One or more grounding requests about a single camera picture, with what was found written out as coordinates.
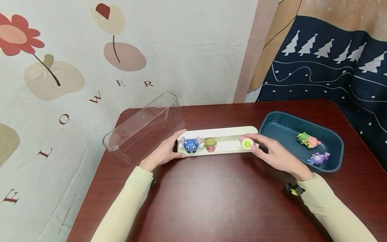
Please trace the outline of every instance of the wooden table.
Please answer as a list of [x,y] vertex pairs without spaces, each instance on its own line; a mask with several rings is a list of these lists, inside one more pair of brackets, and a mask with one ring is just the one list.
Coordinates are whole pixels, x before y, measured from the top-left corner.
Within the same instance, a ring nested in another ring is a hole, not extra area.
[[[387,241],[387,175],[338,107],[327,100],[185,106],[188,130],[252,125],[283,111],[335,131],[344,160],[322,176],[378,241]],[[130,110],[121,114],[126,120]],[[133,167],[105,152],[68,241],[90,241]],[[128,241],[325,241],[296,196],[294,182],[251,153],[191,157],[155,171],[156,186],[137,215]]]

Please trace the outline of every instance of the fabric backdrop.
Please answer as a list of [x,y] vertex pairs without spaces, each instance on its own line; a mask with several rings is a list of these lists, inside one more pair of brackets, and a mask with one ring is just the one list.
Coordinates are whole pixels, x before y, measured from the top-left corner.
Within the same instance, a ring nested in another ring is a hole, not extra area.
[[123,110],[166,91],[184,105],[232,103],[240,84],[246,94],[276,7],[2,1],[0,240],[66,240]]
[[387,1],[282,1],[247,101],[330,99],[387,169],[386,29]]

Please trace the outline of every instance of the hand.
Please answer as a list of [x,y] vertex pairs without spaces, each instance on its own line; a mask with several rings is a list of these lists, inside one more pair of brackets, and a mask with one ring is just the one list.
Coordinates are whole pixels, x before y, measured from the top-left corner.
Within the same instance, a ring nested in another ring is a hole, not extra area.
[[314,178],[314,174],[309,168],[285,149],[278,141],[260,134],[246,134],[245,136],[258,141],[258,143],[263,144],[269,149],[269,153],[266,154],[254,145],[251,146],[251,152],[270,166],[277,170],[290,173],[298,181],[306,181]]
[[185,154],[175,153],[172,151],[175,141],[185,131],[186,129],[179,130],[171,137],[161,142],[159,147],[157,147],[147,158],[141,161],[140,167],[149,172],[153,172],[153,170],[159,165],[165,164],[173,159],[185,158]]

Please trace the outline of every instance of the red flower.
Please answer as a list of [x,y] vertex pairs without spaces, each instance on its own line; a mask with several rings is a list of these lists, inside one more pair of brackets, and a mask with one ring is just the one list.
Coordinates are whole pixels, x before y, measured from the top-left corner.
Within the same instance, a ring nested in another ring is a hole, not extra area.
[[0,14],[0,48],[8,56],[17,55],[20,51],[35,54],[33,47],[43,48],[45,45],[37,37],[40,32],[28,28],[28,22],[20,15],[13,15],[12,21]]

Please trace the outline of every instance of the clear plastic cover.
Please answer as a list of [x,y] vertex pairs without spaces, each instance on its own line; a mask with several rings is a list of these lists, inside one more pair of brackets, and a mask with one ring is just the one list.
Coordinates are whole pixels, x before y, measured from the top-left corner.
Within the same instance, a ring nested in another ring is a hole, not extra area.
[[102,143],[124,163],[137,165],[164,139],[183,128],[178,98],[167,92],[109,132]]

